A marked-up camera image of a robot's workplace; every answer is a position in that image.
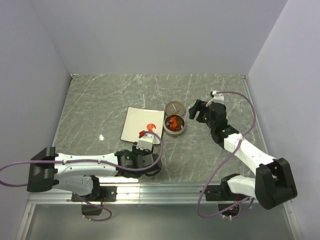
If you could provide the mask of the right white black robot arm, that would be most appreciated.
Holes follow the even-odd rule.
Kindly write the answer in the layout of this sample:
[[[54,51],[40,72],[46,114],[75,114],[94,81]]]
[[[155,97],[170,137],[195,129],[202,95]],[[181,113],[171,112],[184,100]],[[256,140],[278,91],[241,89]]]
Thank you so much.
[[[205,123],[213,141],[240,159],[253,173],[239,173],[221,179],[220,185],[209,185],[204,194],[207,201],[231,201],[252,197],[270,210],[297,197],[298,191],[289,162],[274,158],[244,139],[227,120],[227,108],[218,102],[196,100],[189,109],[189,118]]]

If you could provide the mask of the orange chicken leg piece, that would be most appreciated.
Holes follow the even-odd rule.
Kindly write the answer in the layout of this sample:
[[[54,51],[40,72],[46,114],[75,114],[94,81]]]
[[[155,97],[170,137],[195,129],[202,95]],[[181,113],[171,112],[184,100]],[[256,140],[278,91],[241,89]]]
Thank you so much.
[[[170,123],[170,130],[171,131],[177,131],[178,128],[179,128],[179,121],[177,119],[176,116],[173,116],[170,120],[169,120],[169,123]]]

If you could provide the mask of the round metal lunch tin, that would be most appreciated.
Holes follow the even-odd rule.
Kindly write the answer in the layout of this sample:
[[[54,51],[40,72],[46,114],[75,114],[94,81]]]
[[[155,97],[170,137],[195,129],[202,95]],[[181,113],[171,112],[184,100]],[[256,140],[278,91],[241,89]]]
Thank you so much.
[[[186,130],[186,123],[182,116],[171,114],[164,118],[163,130],[171,137],[181,136]]]

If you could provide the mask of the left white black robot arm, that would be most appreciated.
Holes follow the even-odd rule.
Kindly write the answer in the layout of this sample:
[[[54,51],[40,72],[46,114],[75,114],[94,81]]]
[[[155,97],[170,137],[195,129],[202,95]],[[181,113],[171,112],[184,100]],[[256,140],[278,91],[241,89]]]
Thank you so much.
[[[59,189],[96,201],[102,193],[100,177],[152,177],[162,169],[161,157],[136,148],[104,155],[69,155],[46,147],[31,158],[27,191]]]

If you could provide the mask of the orange shrimp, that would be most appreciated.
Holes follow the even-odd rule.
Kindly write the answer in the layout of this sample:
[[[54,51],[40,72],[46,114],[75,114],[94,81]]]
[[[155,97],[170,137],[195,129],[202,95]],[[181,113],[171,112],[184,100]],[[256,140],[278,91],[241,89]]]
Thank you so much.
[[[149,124],[147,124],[146,129],[148,132],[154,132],[157,129],[157,127],[155,124],[149,123]]]

